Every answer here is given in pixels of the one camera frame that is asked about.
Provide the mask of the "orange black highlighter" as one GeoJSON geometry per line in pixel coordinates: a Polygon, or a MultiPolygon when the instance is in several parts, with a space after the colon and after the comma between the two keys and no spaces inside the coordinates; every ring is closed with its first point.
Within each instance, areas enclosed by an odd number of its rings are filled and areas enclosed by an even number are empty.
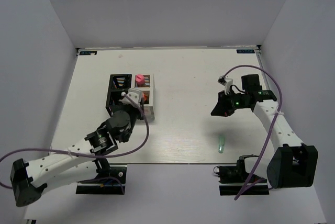
{"type": "Polygon", "coordinates": [[[143,93],[143,94],[142,94],[142,101],[143,101],[143,103],[145,103],[146,100],[147,100],[147,99],[146,99],[146,96],[145,96],[145,94],[143,93]]]}

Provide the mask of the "pink capped clear tube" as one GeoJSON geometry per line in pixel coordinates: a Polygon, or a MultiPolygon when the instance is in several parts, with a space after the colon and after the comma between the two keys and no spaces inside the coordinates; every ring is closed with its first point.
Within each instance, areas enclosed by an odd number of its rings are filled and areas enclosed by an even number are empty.
{"type": "Polygon", "coordinates": [[[144,87],[145,86],[145,78],[142,74],[138,74],[135,76],[136,87],[144,87]]]}

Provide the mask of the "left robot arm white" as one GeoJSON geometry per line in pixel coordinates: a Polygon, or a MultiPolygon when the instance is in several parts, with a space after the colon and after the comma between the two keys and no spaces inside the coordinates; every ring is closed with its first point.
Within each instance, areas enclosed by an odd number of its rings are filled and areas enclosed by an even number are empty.
{"type": "Polygon", "coordinates": [[[17,207],[28,206],[53,189],[87,181],[91,171],[100,182],[110,177],[108,158],[128,142],[137,120],[146,120],[142,100],[127,94],[95,131],[65,150],[48,149],[40,159],[13,162],[10,182],[17,207]]]}

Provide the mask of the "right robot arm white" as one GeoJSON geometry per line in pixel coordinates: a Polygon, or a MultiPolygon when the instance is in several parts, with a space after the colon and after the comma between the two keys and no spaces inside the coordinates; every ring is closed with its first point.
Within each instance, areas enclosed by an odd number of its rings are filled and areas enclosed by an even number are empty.
{"type": "Polygon", "coordinates": [[[277,98],[271,90],[264,90],[259,76],[242,76],[242,90],[235,93],[233,80],[221,76],[218,82],[225,89],[218,94],[212,116],[229,117],[237,109],[250,109],[270,134],[274,155],[263,159],[255,168],[243,163],[236,168],[237,177],[251,183],[263,178],[273,188],[310,187],[314,182],[318,151],[306,145],[288,124],[278,109],[277,98]]]}

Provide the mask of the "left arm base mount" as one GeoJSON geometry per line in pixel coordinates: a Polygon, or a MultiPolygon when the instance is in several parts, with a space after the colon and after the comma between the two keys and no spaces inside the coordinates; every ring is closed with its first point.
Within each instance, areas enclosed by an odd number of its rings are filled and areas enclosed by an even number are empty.
{"type": "Polygon", "coordinates": [[[127,165],[111,165],[109,170],[99,173],[94,179],[77,183],[77,195],[124,195],[127,165]]]}

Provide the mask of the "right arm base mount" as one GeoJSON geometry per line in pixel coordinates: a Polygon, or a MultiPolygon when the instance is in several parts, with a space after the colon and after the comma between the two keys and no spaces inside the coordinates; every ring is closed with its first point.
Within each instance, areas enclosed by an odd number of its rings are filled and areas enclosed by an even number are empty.
{"type": "MultiPolygon", "coordinates": [[[[219,193],[221,196],[236,196],[247,180],[251,169],[257,161],[257,155],[243,155],[236,164],[218,165],[213,168],[213,174],[219,178],[219,193]]],[[[247,183],[243,196],[269,195],[266,179],[266,167],[260,163],[247,183]]]]}

